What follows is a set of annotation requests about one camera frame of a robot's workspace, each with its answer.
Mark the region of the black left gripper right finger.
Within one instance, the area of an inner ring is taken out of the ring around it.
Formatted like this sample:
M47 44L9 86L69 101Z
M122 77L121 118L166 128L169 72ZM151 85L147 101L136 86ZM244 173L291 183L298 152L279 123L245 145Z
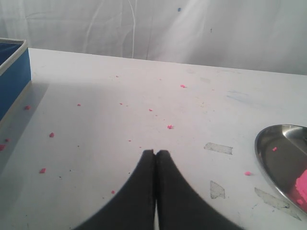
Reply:
M155 188L161 230L240 230L206 203L188 184L170 153L155 157Z

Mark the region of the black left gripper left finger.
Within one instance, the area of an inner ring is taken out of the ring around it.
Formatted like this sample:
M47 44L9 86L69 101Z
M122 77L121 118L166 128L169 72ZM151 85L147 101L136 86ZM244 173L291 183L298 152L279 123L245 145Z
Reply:
M153 230L155 203L155 154L145 150L123 187L76 229Z

